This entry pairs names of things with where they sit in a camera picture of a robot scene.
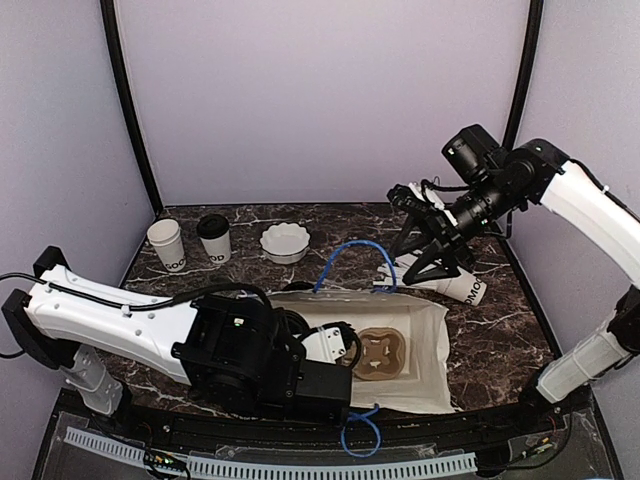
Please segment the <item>brown cardboard cup carrier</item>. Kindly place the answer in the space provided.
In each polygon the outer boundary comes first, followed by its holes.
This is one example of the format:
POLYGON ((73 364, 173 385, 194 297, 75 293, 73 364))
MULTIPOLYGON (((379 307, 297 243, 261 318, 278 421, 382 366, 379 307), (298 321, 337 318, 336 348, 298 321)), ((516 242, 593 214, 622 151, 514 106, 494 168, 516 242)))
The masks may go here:
POLYGON ((360 330, 359 360, 353 374, 363 381, 396 379, 406 363, 407 343, 403 334, 391 327, 369 327, 360 330))

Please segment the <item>patterned paper takeout bag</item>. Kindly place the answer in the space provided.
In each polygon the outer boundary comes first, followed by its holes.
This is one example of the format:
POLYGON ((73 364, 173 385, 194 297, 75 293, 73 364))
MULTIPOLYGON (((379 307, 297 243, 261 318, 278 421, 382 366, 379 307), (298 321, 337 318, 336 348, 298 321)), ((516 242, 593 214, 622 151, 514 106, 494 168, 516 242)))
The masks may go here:
POLYGON ((378 406, 409 414, 449 414, 454 411, 447 383, 446 361, 449 338, 445 322, 448 309, 437 303, 403 295, 397 287, 373 291, 328 290, 322 287, 338 255, 354 246, 374 248, 393 268, 389 254, 369 240, 353 240, 338 247, 329 257, 312 290, 272 293, 275 305, 294 310, 312 327, 328 330, 330 323, 345 322, 355 330, 357 343, 344 354, 335 353, 345 366, 359 360, 360 330, 391 327, 399 330, 407 343, 406 363, 393 380, 363 381, 352 370, 352 408, 378 406))

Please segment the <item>white paper coffee cup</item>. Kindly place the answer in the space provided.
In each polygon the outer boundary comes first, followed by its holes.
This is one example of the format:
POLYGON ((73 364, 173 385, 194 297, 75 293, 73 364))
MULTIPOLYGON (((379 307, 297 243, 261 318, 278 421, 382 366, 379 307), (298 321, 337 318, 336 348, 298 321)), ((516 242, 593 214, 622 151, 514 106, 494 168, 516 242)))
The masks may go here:
POLYGON ((231 258, 231 242, 229 232, 217 238, 200 238, 206 256, 215 265, 226 263, 231 258))

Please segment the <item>white cup holding straws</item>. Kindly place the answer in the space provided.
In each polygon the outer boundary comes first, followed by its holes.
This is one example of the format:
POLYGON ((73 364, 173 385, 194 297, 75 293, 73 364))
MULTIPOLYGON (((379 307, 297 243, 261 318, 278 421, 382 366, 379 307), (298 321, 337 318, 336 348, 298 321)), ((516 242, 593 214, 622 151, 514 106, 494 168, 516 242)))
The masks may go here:
POLYGON ((480 304, 486 291, 487 284, 468 272, 455 278, 436 281, 437 293, 473 307, 480 304))

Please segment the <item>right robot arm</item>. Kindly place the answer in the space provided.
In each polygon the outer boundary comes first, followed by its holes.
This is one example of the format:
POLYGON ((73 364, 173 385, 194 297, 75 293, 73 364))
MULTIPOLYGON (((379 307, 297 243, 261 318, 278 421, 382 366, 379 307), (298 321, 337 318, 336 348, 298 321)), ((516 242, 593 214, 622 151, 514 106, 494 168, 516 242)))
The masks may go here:
POLYGON ((473 262, 469 241, 503 215, 529 204, 541 205, 574 226, 630 281, 612 317, 536 373, 521 393, 510 424, 530 434, 547 420, 549 407, 638 356, 639 219, 581 162, 545 140, 505 152, 458 137, 444 154, 467 184, 455 202, 441 202, 427 180, 419 186, 397 184, 387 193, 389 202, 407 215, 391 256, 420 253, 403 276, 405 284, 458 277, 473 262))

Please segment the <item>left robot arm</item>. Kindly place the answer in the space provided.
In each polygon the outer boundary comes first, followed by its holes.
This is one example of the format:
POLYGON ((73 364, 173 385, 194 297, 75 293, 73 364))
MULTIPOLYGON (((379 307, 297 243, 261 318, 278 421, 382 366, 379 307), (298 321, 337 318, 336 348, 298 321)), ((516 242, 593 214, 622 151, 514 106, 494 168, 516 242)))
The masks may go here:
POLYGON ((333 425, 347 418, 352 373, 339 359, 352 329, 345 323, 312 327, 246 283, 172 297, 114 288, 76 275, 54 246, 27 280, 30 289, 12 291, 1 308, 14 339, 62 372, 120 436, 134 435, 141 415, 100 352, 158 371, 232 415, 333 425))

